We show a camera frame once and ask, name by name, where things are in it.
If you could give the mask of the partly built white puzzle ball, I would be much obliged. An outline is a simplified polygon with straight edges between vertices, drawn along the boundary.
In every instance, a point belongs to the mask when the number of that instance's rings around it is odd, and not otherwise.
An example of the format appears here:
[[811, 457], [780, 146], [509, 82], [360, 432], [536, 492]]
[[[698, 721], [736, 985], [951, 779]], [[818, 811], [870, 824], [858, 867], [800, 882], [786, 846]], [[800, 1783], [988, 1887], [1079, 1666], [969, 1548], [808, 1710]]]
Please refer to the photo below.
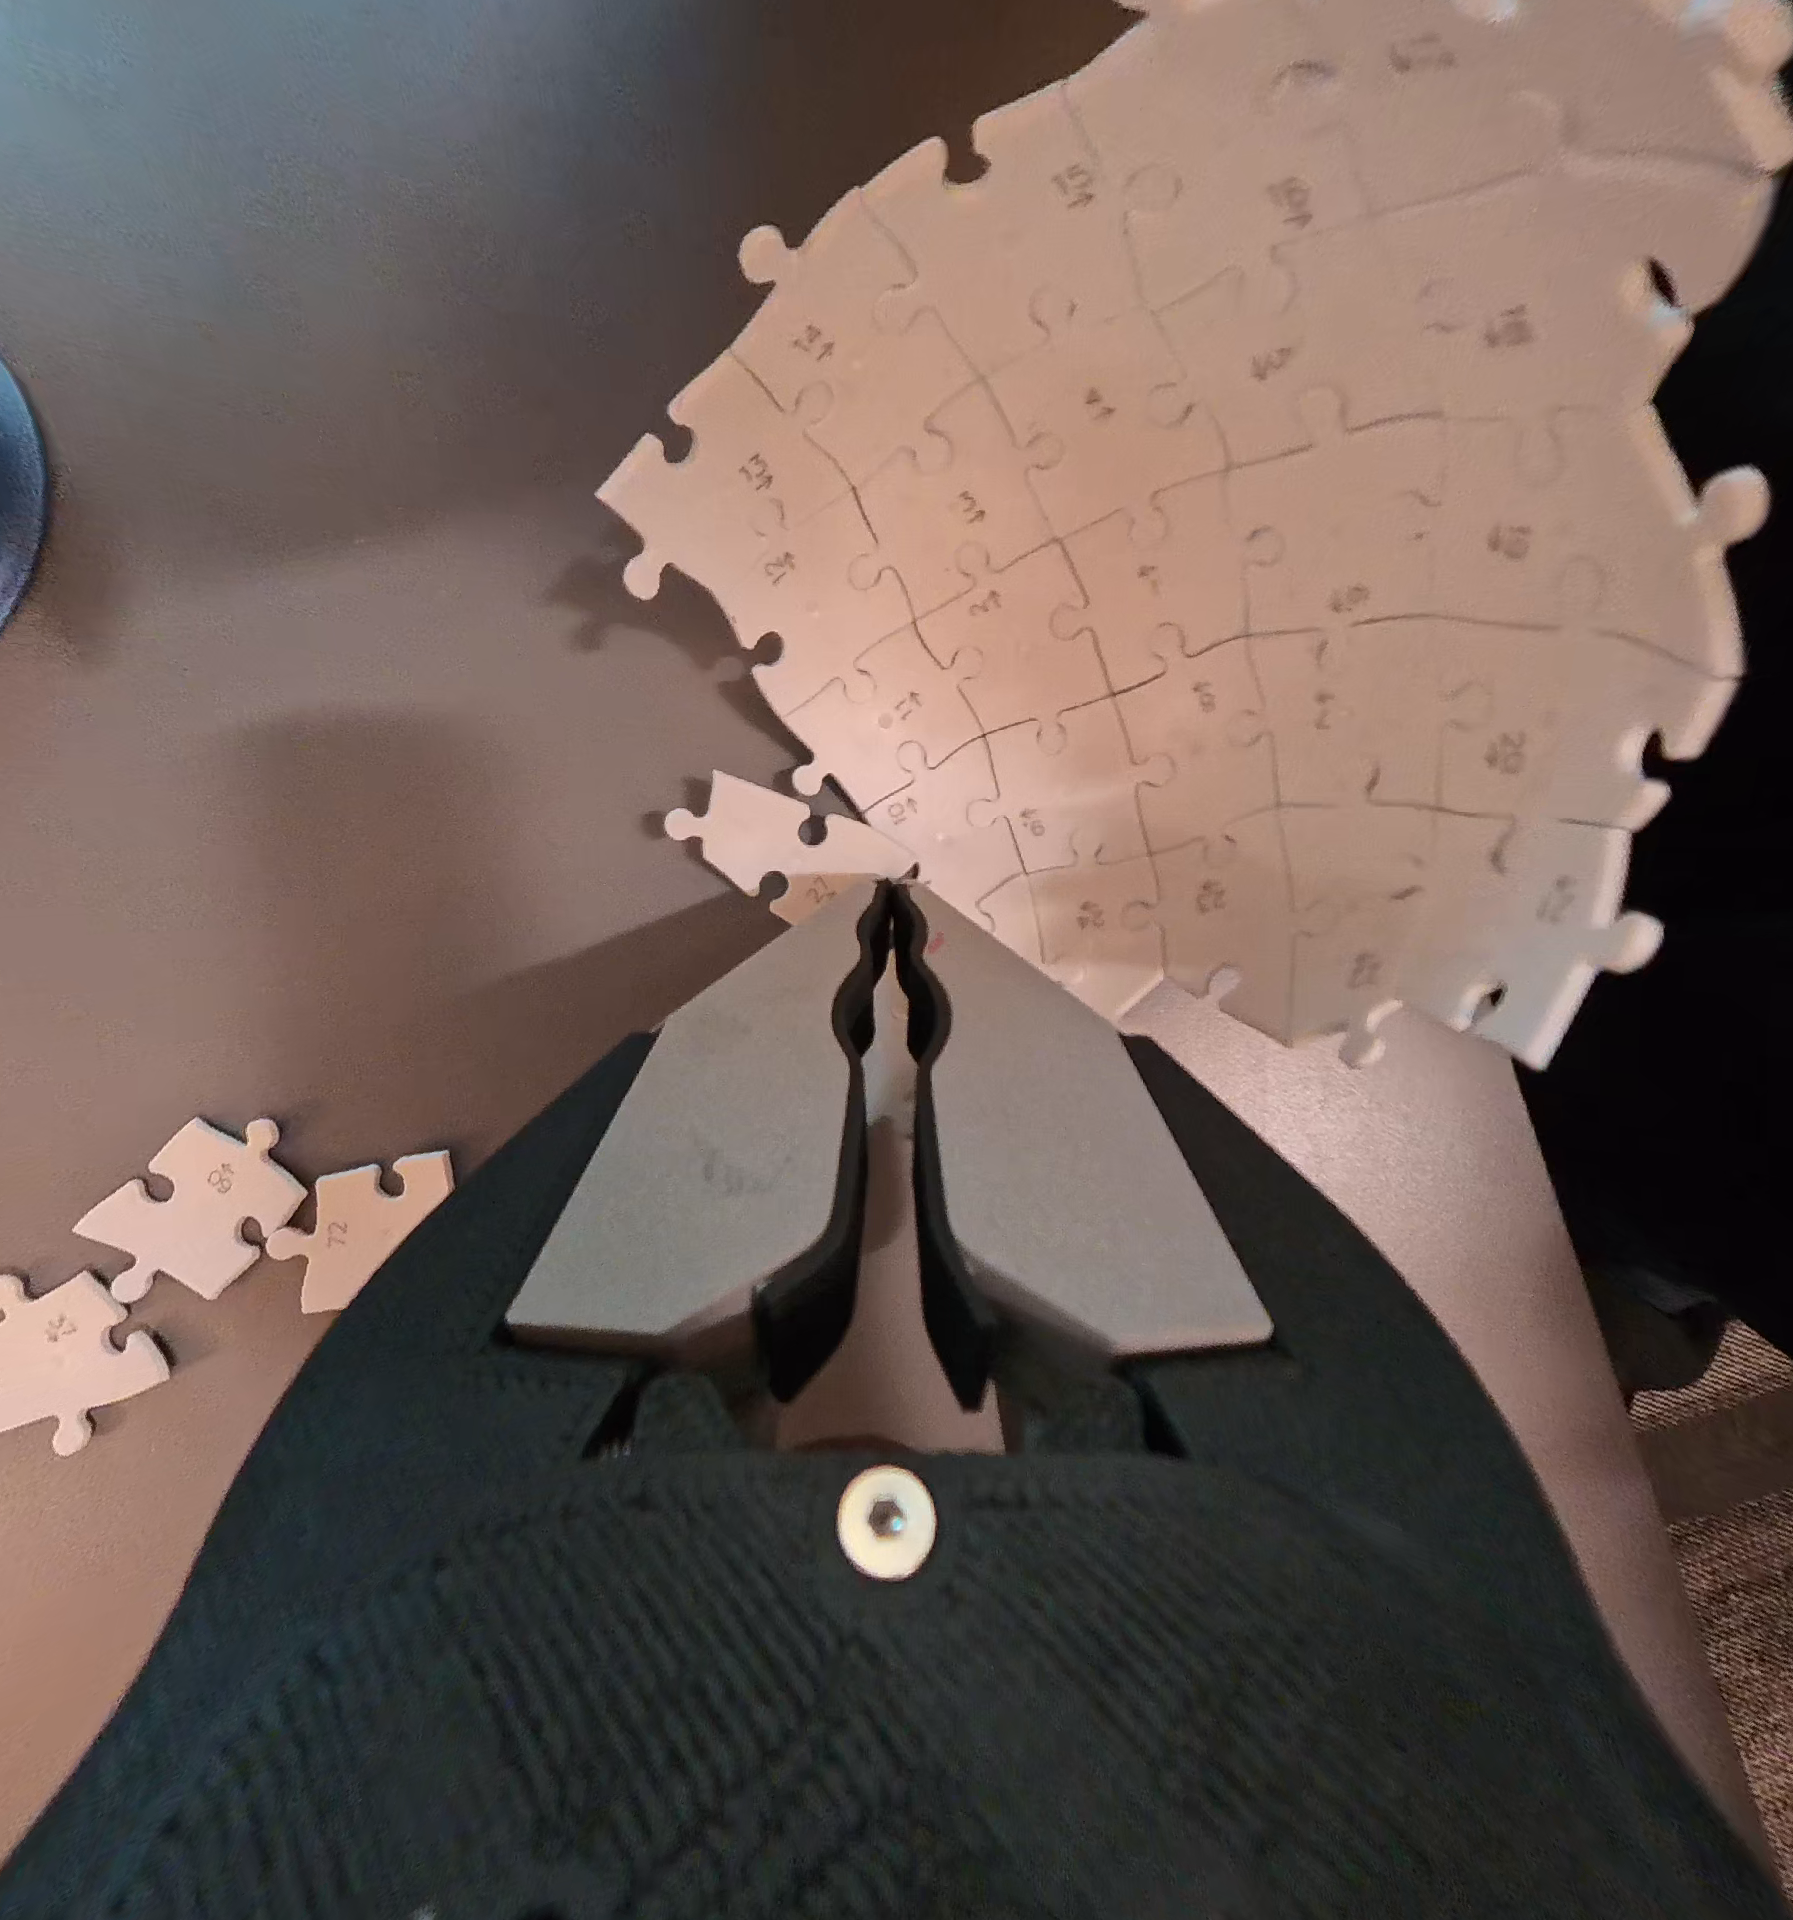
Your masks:
[[1655, 409], [1793, 161], [1793, 4], [1133, 4], [799, 241], [601, 487], [789, 795], [1105, 1015], [1412, 1007], [1543, 1068], [1662, 924], [1632, 837], [1744, 676]]

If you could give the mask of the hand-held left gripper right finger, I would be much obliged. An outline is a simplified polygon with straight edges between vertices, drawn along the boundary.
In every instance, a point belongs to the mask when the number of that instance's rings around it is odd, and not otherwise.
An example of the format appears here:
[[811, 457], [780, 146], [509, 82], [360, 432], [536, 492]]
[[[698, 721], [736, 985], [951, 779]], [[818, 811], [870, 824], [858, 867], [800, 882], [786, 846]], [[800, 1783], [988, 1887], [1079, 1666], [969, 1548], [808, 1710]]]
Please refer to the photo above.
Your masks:
[[924, 1325], [976, 1409], [1025, 1361], [1262, 1348], [1273, 1318], [1120, 1027], [918, 882], [891, 890]]

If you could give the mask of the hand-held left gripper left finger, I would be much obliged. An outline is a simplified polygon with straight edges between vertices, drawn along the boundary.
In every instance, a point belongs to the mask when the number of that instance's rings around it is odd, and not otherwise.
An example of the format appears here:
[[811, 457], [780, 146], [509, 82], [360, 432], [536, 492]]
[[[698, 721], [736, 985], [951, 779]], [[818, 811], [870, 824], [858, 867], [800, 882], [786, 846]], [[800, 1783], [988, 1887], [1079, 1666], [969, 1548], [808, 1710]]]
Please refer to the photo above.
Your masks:
[[674, 1010], [535, 1258], [519, 1339], [793, 1401], [856, 1305], [862, 1052], [892, 885], [848, 882]]

